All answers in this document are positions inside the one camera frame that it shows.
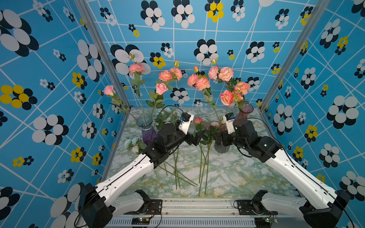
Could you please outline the single pink rose stem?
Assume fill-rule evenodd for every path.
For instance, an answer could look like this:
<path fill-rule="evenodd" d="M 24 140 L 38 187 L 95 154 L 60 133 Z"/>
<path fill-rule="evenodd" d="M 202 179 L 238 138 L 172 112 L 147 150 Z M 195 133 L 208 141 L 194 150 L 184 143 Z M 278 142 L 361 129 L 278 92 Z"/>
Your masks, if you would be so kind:
<path fill-rule="evenodd" d="M 243 95 L 239 91 L 231 92 L 229 90 L 225 90 L 220 95 L 220 99 L 223 105 L 234 106 L 238 105 L 238 103 L 243 100 Z"/>

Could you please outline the pink peony flower stem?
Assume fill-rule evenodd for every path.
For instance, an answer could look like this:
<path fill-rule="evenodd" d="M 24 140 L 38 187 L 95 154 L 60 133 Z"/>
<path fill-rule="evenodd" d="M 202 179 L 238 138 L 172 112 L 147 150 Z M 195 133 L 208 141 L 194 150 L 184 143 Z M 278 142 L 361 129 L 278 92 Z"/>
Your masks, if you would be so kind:
<path fill-rule="evenodd" d="M 234 79 L 234 71 L 230 67 L 219 67 L 217 60 L 211 59 L 212 66 L 208 72 L 208 77 L 218 81 L 218 83 L 225 83 L 225 87 L 233 92 L 237 85 L 237 81 Z"/>

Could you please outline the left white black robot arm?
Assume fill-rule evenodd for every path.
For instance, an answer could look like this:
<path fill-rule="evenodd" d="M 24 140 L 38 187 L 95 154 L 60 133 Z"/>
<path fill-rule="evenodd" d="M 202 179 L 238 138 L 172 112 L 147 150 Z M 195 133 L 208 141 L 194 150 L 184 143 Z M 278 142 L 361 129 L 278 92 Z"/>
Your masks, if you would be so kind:
<path fill-rule="evenodd" d="M 109 221 L 130 211 L 138 211 L 144 204 L 144 197 L 137 196 L 133 203 L 117 203 L 117 197 L 145 174 L 161 165 L 177 148 L 187 142 L 198 145 L 206 129 L 190 134 L 189 123 L 182 122 L 179 127 L 166 123 L 139 156 L 111 178 L 93 186 L 85 185 L 80 191 L 79 215 L 74 222 L 76 228 L 103 228 Z"/>

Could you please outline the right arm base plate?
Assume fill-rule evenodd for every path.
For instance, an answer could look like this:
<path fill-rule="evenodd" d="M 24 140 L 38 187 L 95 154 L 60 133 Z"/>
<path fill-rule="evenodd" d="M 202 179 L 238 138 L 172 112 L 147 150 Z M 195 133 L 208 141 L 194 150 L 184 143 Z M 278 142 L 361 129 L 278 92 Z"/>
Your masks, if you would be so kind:
<path fill-rule="evenodd" d="M 248 199 L 235 200 L 233 207 L 238 210 L 240 215 L 278 215 L 277 211 L 268 211 L 259 202 L 252 202 Z"/>

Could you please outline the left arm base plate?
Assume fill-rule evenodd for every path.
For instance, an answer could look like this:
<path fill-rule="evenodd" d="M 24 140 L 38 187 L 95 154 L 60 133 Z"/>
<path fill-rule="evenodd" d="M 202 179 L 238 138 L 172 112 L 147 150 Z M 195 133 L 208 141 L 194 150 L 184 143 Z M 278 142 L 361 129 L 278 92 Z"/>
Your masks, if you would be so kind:
<path fill-rule="evenodd" d="M 161 215 L 162 205 L 162 199 L 151 199 L 144 202 L 141 208 L 137 211 L 127 212 L 125 215 Z"/>

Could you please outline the blue purple glass vase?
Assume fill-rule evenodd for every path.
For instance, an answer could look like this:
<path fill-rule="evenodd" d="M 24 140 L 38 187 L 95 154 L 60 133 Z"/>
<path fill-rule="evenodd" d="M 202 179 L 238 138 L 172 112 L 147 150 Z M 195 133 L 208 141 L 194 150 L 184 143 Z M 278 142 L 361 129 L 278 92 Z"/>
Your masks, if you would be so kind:
<path fill-rule="evenodd" d="M 157 132 L 153 126 L 153 118 L 150 115 L 140 116 L 136 124 L 142 130 L 142 140 L 146 145 L 150 145 L 157 138 Z"/>

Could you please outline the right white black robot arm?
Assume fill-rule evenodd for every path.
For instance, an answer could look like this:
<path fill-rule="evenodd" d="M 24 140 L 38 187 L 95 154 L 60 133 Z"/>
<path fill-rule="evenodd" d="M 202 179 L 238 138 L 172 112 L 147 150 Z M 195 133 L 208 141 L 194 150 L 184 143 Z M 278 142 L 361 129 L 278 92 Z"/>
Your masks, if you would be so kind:
<path fill-rule="evenodd" d="M 249 120 L 224 119 L 226 130 L 216 135 L 218 145 L 234 145 L 249 156 L 276 170 L 301 194 L 300 198 L 275 195 L 260 190 L 252 198 L 256 214 L 276 211 L 304 220 L 312 228 L 335 228 L 350 196 L 344 190 L 334 190 L 300 166 L 282 145 L 269 136 L 258 136 Z"/>

